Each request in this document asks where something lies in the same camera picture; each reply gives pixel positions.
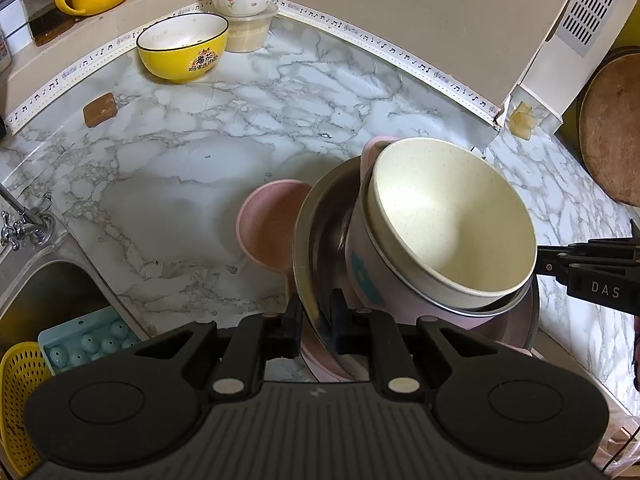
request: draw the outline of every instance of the vent grille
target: vent grille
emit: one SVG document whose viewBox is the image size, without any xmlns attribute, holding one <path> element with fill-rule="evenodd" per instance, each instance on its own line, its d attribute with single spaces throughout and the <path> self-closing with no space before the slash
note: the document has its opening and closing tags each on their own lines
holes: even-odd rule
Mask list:
<svg viewBox="0 0 640 480">
<path fill-rule="evenodd" d="M 584 56 L 607 19 L 615 0 L 571 0 L 556 34 L 580 56 Z"/>
</svg>

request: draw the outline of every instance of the metal faucet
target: metal faucet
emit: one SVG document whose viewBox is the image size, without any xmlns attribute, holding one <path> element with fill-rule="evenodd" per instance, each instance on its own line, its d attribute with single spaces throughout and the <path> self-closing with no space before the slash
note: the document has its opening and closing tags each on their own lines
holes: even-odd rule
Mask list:
<svg viewBox="0 0 640 480">
<path fill-rule="evenodd" d="M 40 205 L 34 210 L 28 210 L 14 196 L 0 184 L 0 196 L 20 215 L 13 224 L 9 224 L 9 213 L 2 211 L 4 226 L 0 230 L 0 244 L 11 245 L 12 250 L 20 249 L 20 242 L 29 237 L 36 246 L 49 240 L 53 232 L 54 219 L 47 213 L 51 206 L 51 193 L 46 193 Z"/>
</svg>

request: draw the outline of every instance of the sink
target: sink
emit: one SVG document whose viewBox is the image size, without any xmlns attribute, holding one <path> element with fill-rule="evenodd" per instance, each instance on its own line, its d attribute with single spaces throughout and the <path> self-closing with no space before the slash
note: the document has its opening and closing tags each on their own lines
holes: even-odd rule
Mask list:
<svg viewBox="0 0 640 480">
<path fill-rule="evenodd" d="M 0 291 L 0 358 L 16 343 L 37 341 L 46 328 L 109 305 L 140 340 L 148 339 L 58 219 L 44 244 L 27 240 L 18 251 L 4 248 Z M 0 446 L 0 479 L 6 474 L 9 480 L 19 478 Z"/>
</svg>

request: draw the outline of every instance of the silver screw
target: silver screw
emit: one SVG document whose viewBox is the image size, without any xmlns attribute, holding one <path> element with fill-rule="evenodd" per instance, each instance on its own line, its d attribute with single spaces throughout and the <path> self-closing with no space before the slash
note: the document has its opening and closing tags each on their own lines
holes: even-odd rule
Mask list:
<svg viewBox="0 0 640 480">
<path fill-rule="evenodd" d="M 387 385 L 396 394 L 412 394 L 420 388 L 420 383 L 411 377 L 396 377 Z"/>
<path fill-rule="evenodd" d="M 220 395 L 238 394 L 244 390 L 244 383 L 240 379 L 218 379 L 213 383 L 213 391 Z"/>
</svg>

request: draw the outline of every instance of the blue flower decal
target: blue flower decal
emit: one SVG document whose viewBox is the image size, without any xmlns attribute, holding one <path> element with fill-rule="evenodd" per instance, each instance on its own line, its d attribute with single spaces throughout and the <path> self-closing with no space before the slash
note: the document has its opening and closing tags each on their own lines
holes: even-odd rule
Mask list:
<svg viewBox="0 0 640 480">
<path fill-rule="evenodd" d="M 382 294 L 376 288 L 376 285 L 371 281 L 369 277 L 369 271 L 356 253 L 351 253 L 351 270 L 353 275 L 360 286 L 360 289 L 364 292 L 367 299 L 374 305 L 385 306 L 385 300 Z"/>
</svg>

